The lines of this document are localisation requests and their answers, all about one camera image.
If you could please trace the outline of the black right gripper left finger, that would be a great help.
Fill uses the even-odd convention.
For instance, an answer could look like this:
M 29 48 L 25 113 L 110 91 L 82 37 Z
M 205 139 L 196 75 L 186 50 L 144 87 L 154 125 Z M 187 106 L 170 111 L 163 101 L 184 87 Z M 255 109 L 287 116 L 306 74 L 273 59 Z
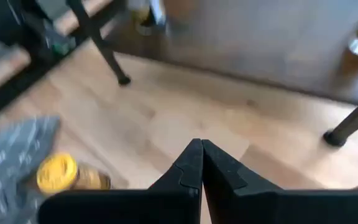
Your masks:
M 39 224 L 198 224 L 203 144 L 192 139 L 147 189 L 67 190 L 49 197 Z

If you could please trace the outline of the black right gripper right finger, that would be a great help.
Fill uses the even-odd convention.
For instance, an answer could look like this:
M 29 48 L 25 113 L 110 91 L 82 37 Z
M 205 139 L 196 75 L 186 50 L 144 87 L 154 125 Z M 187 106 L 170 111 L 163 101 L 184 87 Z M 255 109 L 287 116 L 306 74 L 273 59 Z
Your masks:
M 358 224 L 358 188 L 285 190 L 203 140 L 213 224 Z

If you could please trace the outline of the grey checked cloth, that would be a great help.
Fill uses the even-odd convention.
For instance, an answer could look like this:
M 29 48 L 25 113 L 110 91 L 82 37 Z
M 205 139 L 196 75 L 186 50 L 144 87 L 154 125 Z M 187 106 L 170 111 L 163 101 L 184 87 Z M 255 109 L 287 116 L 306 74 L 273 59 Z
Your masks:
M 50 154 L 57 116 L 36 116 L 0 129 L 0 224 L 38 224 L 45 197 L 24 185 Z

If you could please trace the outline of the chili onion jar yellow lid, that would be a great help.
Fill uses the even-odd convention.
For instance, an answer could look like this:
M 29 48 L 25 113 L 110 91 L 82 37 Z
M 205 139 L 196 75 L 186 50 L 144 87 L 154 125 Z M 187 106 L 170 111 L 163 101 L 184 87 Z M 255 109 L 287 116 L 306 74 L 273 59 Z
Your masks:
M 94 166 L 77 161 L 69 153 L 47 157 L 39 166 L 37 186 L 47 195 L 65 190 L 111 189 L 111 178 Z

